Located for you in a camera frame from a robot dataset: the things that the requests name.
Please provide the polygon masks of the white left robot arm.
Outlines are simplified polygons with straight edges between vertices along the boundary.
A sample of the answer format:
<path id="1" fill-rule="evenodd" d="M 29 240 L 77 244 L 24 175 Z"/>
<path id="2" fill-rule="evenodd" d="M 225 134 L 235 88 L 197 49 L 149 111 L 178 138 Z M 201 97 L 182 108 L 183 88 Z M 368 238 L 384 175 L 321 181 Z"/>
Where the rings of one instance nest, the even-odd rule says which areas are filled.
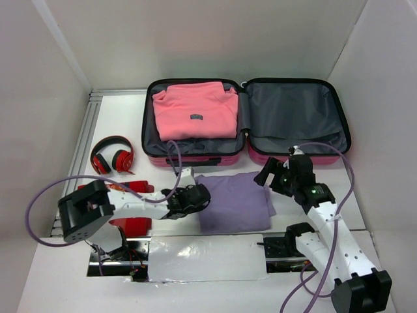
<path id="1" fill-rule="evenodd" d="M 108 188 L 94 180 L 58 201 L 64 242 L 88 241 L 111 260 L 121 260 L 130 247 L 125 231 L 111 224 L 122 218 L 176 220 L 204 210 L 211 201 L 206 186 L 196 183 L 192 169 L 179 174 L 173 189 L 150 194 Z"/>

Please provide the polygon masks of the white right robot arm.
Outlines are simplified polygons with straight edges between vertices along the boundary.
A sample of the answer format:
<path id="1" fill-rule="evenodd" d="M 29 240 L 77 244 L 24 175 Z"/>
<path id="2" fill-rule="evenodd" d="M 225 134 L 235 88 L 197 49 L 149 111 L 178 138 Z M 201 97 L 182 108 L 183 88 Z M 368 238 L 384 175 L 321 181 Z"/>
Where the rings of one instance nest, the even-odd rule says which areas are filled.
<path id="1" fill-rule="evenodd" d="M 288 196 L 310 219 L 287 226 L 284 247 L 292 256 L 306 257 L 332 288 L 336 312 L 382 312 L 386 309 L 392 279 L 377 269 L 360 248 L 339 213 L 338 203 L 313 172 L 310 157 L 291 155 L 285 162 L 270 157 L 254 181 Z"/>

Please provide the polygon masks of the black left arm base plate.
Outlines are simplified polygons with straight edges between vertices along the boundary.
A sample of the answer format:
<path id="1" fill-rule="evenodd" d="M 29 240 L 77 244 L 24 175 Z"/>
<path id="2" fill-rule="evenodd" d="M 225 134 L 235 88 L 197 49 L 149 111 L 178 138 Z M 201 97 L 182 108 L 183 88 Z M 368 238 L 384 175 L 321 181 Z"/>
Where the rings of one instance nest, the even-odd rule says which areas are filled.
<path id="1" fill-rule="evenodd" d="M 87 277 L 119 276 L 132 282 L 148 282 L 149 244 L 149 237 L 127 239 L 127 248 L 113 256 L 89 244 Z"/>

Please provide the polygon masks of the red patterned cloth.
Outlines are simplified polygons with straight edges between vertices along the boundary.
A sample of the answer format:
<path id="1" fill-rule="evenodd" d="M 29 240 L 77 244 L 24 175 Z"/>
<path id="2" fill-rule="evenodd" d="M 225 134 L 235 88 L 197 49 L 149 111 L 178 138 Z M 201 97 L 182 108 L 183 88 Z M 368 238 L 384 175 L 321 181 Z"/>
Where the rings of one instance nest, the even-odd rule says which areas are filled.
<path id="1" fill-rule="evenodd" d="M 94 180 L 76 190 L 77 208 L 81 211 L 81 231 L 96 245 L 121 245 L 126 238 L 123 227 L 114 220 L 156 218 L 158 193 L 131 193 L 126 187 L 113 188 L 101 180 Z"/>

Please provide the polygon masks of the red black headphones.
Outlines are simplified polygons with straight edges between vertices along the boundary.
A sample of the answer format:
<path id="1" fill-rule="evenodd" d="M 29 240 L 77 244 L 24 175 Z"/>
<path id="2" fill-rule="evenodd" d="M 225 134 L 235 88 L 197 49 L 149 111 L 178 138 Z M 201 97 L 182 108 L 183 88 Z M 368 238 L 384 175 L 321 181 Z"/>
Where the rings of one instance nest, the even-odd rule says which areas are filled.
<path id="1" fill-rule="evenodd" d="M 116 151 L 111 159 L 111 164 L 109 164 L 100 152 L 104 148 L 115 144 L 124 145 L 128 150 L 119 149 Z M 118 173 L 133 174 L 130 169 L 134 163 L 134 147 L 131 142 L 123 136 L 105 137 L 93 147 L 90 154 L 90 163 L 93 170 L 98 175 L 109 174 L 112 170 L 115 170 Z"/>

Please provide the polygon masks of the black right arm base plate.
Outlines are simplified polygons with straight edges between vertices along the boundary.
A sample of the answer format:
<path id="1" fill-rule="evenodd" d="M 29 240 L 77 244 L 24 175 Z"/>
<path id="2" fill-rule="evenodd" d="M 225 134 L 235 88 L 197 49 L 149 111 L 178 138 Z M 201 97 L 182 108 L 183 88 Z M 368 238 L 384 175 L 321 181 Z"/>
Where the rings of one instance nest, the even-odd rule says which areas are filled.
<path id="1" fill-rule="evenodd" d="M 266 272 L 299 273 L 309 260 L 297 251 L 290 251 L 284 237 L 264 237 L 257 242 L 263 248 L 266 258 Z"/>

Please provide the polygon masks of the pink sweatshirt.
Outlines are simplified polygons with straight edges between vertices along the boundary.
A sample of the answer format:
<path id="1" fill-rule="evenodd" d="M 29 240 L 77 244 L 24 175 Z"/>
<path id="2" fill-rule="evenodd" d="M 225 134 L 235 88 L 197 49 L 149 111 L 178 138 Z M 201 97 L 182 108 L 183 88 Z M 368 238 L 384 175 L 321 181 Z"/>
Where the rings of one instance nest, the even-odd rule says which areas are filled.
<path id="1" fill-rule="evenodd" d="M 238 93 L 222 82 L 170 85 L 152 96 L 152 104 L 162 141 L 237 136 Z"/>

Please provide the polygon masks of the purple shirt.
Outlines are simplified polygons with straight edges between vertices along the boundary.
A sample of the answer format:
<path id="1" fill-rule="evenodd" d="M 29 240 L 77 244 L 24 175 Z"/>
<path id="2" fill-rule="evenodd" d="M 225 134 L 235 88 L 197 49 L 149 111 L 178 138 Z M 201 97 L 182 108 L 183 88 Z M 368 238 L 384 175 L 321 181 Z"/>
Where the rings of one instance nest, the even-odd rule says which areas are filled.
<path id="1" fill-rule="evenodd" d="M 205 235 L 265 231 L 276 210 L 269 189 L 258 185 L 256 172 L 236 175 L 197 177 L 211 195 L 206 209 L 199 213 L 201 233 Z"/>

